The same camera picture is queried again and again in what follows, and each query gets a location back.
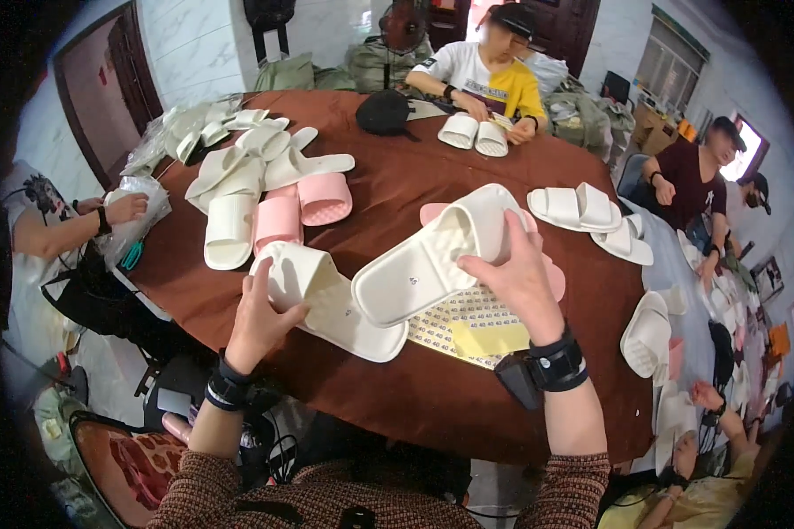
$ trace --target yellow shirt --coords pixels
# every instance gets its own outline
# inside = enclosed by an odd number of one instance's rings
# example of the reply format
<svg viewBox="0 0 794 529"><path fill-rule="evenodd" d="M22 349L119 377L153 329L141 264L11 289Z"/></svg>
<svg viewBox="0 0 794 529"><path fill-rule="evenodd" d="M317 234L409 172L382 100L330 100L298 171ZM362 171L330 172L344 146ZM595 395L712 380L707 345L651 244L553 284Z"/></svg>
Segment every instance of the yellow shirt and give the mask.
<svg viewBox="0 0 794 529"><path fill-rule="evenodd" d="M529 68L516 59L509 68L492 74L479 58L476 42L451 42L412 71L453 85L507 118L514 117L515 111L520 111L521 117L547 117L541 106L539 80Z"/></svg>
<svg viewBox="0 0 794 529"><path fill-rule="evenodd" d="M691 481L688 490L674 503L662 525L672 529L723 529L741 507L742 496L738 488L753 473L756 454L741 454L726 477L705 477ZM617 503L639 501L650 494L645 487L627 494ZM627 507L610 507L600 519L598 529L634 529L644 520L659 498L651 495L645 501Z"/></svg>

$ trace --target window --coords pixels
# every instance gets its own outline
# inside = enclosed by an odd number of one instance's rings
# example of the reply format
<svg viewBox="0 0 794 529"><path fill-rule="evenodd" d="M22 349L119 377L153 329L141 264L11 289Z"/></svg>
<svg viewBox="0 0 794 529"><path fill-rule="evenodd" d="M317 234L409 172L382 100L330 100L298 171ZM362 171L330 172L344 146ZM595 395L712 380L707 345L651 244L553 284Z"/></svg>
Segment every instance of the window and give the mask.
<svg viewBox="0 0 794 529"><path fill-rule="evenodd" d="M635 74L637 83L665 103L667 110L685 113L706 58L685 38L658 18Z"/></svg>
<svg viewBox="0 0 794 529"><path fill-rule="evenodd" d="M741 114L736 116L735 124L738 127L738 133L744 144L747 145L745 153L736 153L735 161L720 170L720 174L727 180L734 182L740 179L747 173L754 173L759 170L759 166L764 160L764 155L767 154L768 148L771 144L761 137L756 132L750 123L741 117Z"/></svg>

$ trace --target patterned sweater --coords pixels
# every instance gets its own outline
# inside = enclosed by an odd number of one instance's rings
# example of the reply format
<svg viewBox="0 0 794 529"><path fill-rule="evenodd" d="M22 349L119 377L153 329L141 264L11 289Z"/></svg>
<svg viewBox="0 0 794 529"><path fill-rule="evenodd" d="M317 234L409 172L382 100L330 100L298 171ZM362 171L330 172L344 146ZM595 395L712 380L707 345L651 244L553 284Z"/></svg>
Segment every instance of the patterned sweater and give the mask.
<svg viewBox="0 0 794 529"><path fill-rule="evenodd" d="M289 485L238 495L232 461L188 451L147 527L334 529L346 509L362 506L375 514L378 529L482 529L457 505L418 492L342 481L337 469L334 463L310 466ZM521 511L516 529L591 529L609 470L607 454L552 456L539 494Z"/></svg>

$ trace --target maroon t-shirt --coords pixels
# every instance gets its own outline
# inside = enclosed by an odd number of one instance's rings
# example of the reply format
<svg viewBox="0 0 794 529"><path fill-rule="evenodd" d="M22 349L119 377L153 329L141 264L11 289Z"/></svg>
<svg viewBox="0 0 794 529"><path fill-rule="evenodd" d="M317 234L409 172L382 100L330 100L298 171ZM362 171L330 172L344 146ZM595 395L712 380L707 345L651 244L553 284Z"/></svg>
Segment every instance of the maroon t-shirt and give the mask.
<svg viewBox="0 0 794 529"><path fill-rule="evenodd" d="M685 229L697 215L727 214L727 183L720 173L709 182L700 179L699 147L677 141L656 155L665 180L673 184L677 194L670 206L662 206L665 220L675 229Z"/></svg>

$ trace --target brown tablecloth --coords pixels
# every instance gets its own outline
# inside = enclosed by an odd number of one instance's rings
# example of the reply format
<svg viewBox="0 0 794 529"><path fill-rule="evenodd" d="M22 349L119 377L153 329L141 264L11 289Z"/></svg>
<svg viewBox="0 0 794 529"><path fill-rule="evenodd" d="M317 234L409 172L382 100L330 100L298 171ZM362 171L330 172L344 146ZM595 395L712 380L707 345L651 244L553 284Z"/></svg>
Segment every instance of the brown tablecloth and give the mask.
<svg viewBox="0 0 794 529"><path fill-rule="evenodd" d="M306 228L307 246L329 251L348 278L417 231L421 206L454 201L490 182L505 185L524 207L536 187L582 181L614 198L607 167L581 148L543 137L511 147L505 158L486 159L439 142L445 118L409 122L420 142L377 137L356 125L364 98L287 90L264 92L245 104L286 116L292 132L318 129L307 156L356 158L347 174L353 212L337 224ZM232 332L250 263L238 272L218 272L203 262L206 216L183 199L198 167L177 163L161 177L173 211L150 231L130 279L186 331L218 350ZM651 438L652 387L625 364L618 345L644 293L641 268L612 257L588 234L541 222L539 231L544 252L566 276L561 308L603 405L610 458L643 455ZM527 413L491 371L411 341L391 362L376 364L295 329L262 366L307 405L393 439L513 464L540 464L549 454L541 411Z"/></svg>

